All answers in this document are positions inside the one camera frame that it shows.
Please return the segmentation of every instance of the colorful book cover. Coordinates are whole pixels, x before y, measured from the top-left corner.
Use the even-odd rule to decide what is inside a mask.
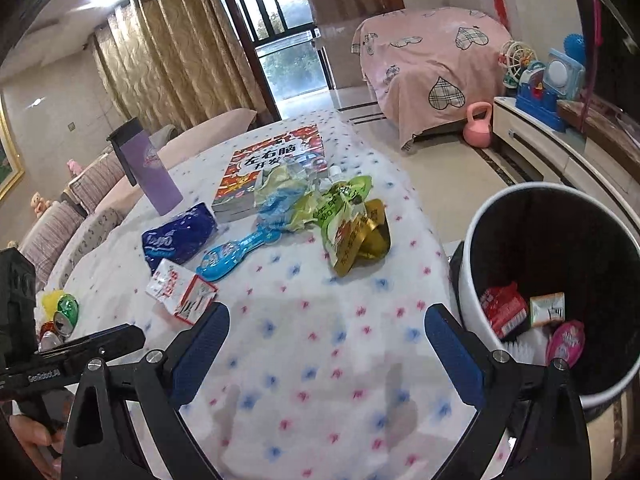
[[[319,174],[326,172],[324,146],[318,125],[303,126],[243,150],[236,150],[220,182],[212,208],[215,210],[216,206],[252,193],[260,172],[277,166],[285,156],[295,158],[305,167],[313,167]]]

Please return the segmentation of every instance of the stuffed toy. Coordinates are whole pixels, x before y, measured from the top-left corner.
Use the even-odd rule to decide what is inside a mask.
[[[66,166],[69,168],[71,176],[78,176],[80,173],[82,173],[82,166],[80,166],[80,164],[78,164],[72,158],[69,159],[69,162],[66,164]]]
[[[40,193],[34,193],[31,197],[31,207],[36,213],[36,218],[40,218],[42,214],[51,206],[51,200],[44,200]]]

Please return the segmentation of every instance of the blue gripper pad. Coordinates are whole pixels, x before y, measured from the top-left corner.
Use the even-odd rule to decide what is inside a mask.
[[[200,327],[199,323],[200,320],[187,331],[198,330],[173,370],[169,402],[175,410],[189,404],[196,396],[213,359],[229,333],[229,311],[219,303],[215,312],[204,321],[204,325]]]
[[[460,399],[480,410],[484,406],[484,377],[460,339],[462,327],[442,304],[431,305],[424,315],[424,331]]]

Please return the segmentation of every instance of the picture frame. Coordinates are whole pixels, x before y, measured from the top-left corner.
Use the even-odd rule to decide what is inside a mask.
[[[24,168],[6,120],[4,99],[0,96],[0,201],[23,176]]]

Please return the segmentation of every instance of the white snack box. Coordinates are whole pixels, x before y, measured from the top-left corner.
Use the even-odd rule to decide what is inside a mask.
[[[169,314],[190,325],[196,323],[217,292],[215,285],[166,258],[146,286],[146,293],[162,303]]]

